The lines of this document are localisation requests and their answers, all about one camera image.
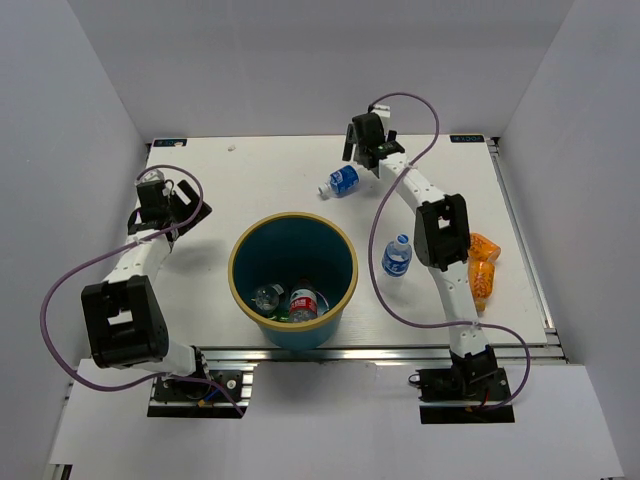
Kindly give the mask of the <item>blue label bottle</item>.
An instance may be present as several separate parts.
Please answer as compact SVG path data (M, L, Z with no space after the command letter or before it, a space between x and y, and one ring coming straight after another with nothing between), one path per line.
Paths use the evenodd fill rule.
M412 260L412 246L406 234L397 235L390 241L381 258L382 288L391 296L397 296Z
M318 186L322 199L342 198L351 194L359 185L362 169L346 165L332 172L324 183Z

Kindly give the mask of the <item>small pepsi label bottle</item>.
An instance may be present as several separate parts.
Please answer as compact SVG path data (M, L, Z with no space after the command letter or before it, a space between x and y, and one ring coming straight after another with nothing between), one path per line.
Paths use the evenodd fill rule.
M287 298L287 289L282 283L269 283L254 291L252 305L257 313L270 316L286 303Z

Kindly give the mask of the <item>green plastic bottle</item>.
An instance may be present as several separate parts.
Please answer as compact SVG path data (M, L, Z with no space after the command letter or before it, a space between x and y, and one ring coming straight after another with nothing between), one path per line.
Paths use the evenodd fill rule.
M268 317L269 320L280 323L289 323L289 312L287 310L276 310Z

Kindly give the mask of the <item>red label water bottle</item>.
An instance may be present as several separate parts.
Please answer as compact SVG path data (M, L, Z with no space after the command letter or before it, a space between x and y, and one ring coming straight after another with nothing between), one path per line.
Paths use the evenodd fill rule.
M294 286L289 300L289 321L303 323L318 316L317 293L311 282L300 279Z

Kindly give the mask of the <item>orange plastic bottle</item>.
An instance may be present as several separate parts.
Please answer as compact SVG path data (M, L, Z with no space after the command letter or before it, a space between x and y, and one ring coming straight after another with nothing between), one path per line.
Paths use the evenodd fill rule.
M476 310L484 312L493 293L496 262L501 248L479 233L470 234L469 283Z

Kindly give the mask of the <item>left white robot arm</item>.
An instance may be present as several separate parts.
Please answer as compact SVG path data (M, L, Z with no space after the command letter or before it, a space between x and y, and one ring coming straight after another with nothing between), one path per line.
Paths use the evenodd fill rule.
M210 390L211 374L197 347L170 338L153 283L175 242L212 209L185 180L176 188L168 180L145 180L136 192L139 207L127 222L133 247L101 283L81 293L91 356L100 368L177 375L180 391L199 399Z

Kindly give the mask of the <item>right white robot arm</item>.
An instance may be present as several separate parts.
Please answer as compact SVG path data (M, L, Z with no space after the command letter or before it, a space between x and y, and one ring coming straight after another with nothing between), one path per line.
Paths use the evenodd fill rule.
M446 194L410 165L404 147L389 128L390 109L374 105L352 118L343 159L353 160L396 193L415 214L413 252L432 276L449 330L451 384L461 397L484 391L498 369L478 324L468 272L471 237L466 201Z

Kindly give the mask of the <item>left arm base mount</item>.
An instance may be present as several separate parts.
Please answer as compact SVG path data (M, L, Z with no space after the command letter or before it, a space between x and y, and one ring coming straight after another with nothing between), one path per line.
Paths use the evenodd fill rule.
M241 410L209 384L183 382L173 379L155 380L148 402L149 418L174 419L240 419L251 398L255 363L213 361L209 376Z

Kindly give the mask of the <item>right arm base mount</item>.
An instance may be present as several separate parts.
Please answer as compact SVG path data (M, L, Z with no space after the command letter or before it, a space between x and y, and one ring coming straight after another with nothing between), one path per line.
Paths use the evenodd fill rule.
M419 391L420 421L423 425L512 424L515 414L506 372L467 384L453 368L416 370L408 384Z

